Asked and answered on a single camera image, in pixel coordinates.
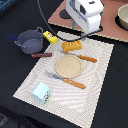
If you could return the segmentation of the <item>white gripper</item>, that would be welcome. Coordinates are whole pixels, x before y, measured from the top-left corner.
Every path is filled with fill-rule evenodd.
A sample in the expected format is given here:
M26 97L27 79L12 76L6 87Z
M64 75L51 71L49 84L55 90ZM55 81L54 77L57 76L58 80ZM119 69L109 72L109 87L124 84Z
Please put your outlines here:
M100 0L66 0L66 11L88 34L97 31L104 6Z

